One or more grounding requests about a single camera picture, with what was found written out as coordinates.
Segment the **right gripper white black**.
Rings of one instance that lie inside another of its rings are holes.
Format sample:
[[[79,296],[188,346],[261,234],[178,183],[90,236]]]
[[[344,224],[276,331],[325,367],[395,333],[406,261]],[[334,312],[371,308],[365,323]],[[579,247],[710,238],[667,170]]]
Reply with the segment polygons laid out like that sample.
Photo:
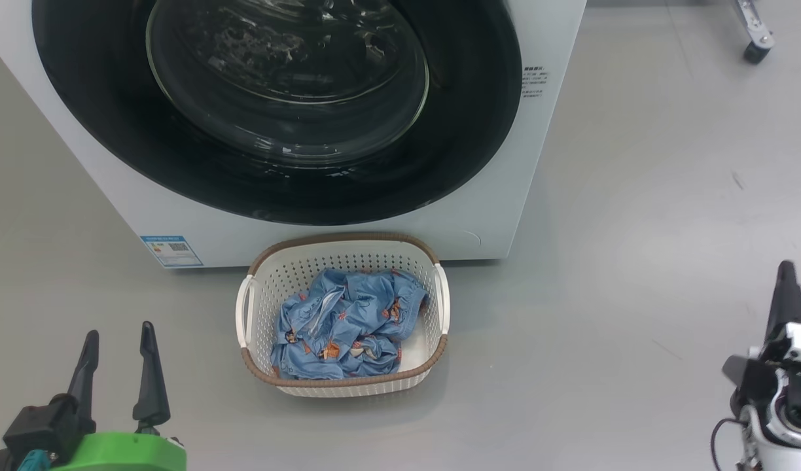
[[[750,356],[732,355],[723,374],[733,382],[732,408],[750,408],[770,442],[801,448],[801,286],[792,260],[777,269],[765,345]]]

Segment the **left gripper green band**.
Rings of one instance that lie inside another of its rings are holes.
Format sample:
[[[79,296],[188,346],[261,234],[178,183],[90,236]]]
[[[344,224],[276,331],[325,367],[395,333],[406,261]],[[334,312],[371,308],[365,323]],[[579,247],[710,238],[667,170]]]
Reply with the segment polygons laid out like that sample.
[[[155,328],[141,325],[143,358],[138,400],[132,409],[137,433],[96,432],[92,419],[94,373],[99,364],[99,333],[84,339],[68,394],[47,405],[26,406],[3,436],[0,470],[185,470],[187,452],[158,436],[171,418]]]

